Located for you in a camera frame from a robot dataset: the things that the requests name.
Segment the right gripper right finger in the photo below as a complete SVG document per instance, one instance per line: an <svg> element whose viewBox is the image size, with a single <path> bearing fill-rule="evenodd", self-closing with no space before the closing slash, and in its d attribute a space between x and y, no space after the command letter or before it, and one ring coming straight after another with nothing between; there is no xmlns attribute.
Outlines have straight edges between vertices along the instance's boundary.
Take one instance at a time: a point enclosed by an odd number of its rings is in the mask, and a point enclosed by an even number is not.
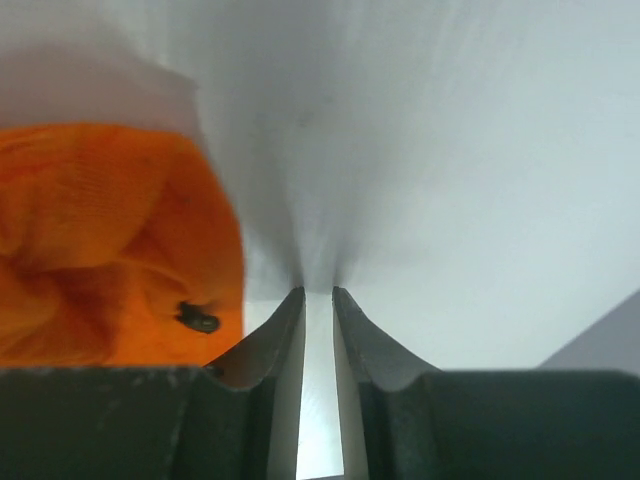
<svg viewBox="0 0 640 480"><path fill-rule="evenodd" d="M375 325L334 287L333 342L346 479L434 479L425 380L438 368Z"/></svg>

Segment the orange t shirt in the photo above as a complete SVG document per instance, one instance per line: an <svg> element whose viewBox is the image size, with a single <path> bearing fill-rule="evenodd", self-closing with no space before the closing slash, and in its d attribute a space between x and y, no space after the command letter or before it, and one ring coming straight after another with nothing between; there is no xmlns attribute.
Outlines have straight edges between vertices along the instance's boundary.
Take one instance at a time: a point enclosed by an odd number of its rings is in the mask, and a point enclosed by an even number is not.
<svg viewBox="0 0 640 480"><path fill-rule="evenodd" d="M243 336L239 222L188 137L1 133L1 363L204 365Z"/></svg>

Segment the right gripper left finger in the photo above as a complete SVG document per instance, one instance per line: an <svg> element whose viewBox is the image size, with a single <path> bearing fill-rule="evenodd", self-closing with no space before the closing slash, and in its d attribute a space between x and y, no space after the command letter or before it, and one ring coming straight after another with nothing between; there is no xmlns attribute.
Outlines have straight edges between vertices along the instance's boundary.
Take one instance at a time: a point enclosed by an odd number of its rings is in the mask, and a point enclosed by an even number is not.
<svg viewBox="0 0 640 480"><path fill-rule="evenodd" d="M305 291L207 366L202 449L213 479L294 479L305 353Z"/></svg>

